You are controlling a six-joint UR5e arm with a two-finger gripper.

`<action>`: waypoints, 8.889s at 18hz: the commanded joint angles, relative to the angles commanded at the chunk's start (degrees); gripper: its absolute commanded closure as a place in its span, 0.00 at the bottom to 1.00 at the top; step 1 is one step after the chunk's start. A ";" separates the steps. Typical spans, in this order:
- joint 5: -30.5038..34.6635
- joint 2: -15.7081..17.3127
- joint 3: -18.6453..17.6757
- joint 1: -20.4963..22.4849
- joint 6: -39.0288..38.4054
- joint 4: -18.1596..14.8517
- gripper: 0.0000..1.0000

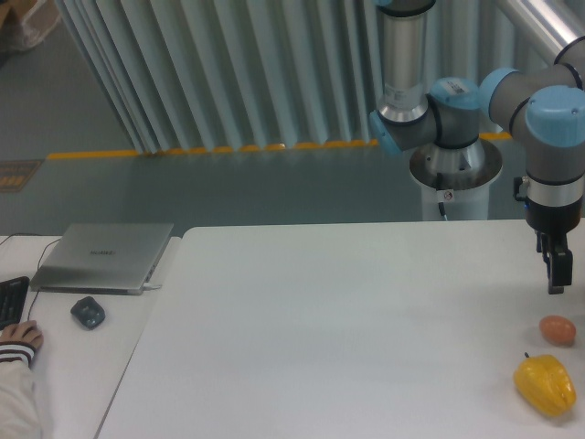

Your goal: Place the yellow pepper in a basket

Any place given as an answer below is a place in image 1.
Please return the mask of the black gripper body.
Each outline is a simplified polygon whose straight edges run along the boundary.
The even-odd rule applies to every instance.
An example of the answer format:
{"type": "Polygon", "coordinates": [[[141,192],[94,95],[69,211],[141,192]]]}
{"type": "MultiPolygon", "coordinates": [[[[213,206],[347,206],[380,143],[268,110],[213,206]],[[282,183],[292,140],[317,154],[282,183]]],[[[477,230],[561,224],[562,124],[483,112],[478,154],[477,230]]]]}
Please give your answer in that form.
{"type": "Polygon", "coordinates": [[[565,235],[581,218],[581,178],[565,184],[549,184],[529,176],[514,178],[513,196],[526,211],[526,222],[549,236],[565,235]]]}

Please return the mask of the white sleeved forearm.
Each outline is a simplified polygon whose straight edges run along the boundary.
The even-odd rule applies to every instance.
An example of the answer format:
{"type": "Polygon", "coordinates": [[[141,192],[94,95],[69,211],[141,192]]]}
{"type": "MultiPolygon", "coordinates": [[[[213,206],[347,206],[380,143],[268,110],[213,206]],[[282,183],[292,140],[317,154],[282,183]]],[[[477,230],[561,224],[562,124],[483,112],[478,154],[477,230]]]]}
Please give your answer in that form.
{"type": "Polygon", "coordinates": [[[41,438],[31,364],[36,349],[24,342],[1,343],[1,437],[41,438]]]}

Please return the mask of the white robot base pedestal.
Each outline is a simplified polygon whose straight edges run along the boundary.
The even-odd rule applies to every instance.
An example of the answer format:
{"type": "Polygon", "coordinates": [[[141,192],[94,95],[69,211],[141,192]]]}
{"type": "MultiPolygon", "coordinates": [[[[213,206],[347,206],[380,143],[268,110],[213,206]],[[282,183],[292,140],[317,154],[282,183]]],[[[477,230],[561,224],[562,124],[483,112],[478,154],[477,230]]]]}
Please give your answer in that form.
{"type": "Polygon", "coordinates": [[[417,148],[409,171],[421,193],[424,220],[485,220],[490,187],[499,178],[503,158],[496,146],[478,139],[460,149],[437,145],[417,148]]]}

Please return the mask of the person's hand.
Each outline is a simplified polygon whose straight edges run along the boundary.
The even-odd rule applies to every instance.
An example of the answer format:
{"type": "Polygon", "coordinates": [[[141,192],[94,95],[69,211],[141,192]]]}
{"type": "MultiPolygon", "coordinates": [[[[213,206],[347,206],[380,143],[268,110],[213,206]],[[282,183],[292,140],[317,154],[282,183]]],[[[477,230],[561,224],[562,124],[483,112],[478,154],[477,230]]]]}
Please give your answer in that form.
{"type": "Polygon", "coordinates": [[[4,344],[26,344],[34,350],[44,344],[44,335],[36,320],[6,326],[1,333],[0,341],[4,344]]]}

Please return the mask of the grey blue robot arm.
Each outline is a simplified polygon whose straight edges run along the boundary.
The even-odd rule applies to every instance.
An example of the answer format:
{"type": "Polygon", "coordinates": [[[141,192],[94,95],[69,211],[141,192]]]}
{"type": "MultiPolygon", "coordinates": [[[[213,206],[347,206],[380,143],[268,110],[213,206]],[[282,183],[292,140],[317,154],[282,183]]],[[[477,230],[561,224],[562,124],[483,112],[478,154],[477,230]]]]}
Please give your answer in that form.
{"type": "Polygon", "coordinates": [[[548,66],[510,68],[480,84],[459,78],[422,85],[430,1],[378,1],[383,26],[383,94],[369,123],[388,153],[414,150],[411,174],[443,207],[448,193],[481,187],[499,173],[495,149],[481,143],[487,116],[522,145],[526,173],[514,181],[547,267],[548,290],[572,282],[568,233],[584,199],[584,26],[560,1],[501,1],[499,9],[531,40],[548,66]]]}

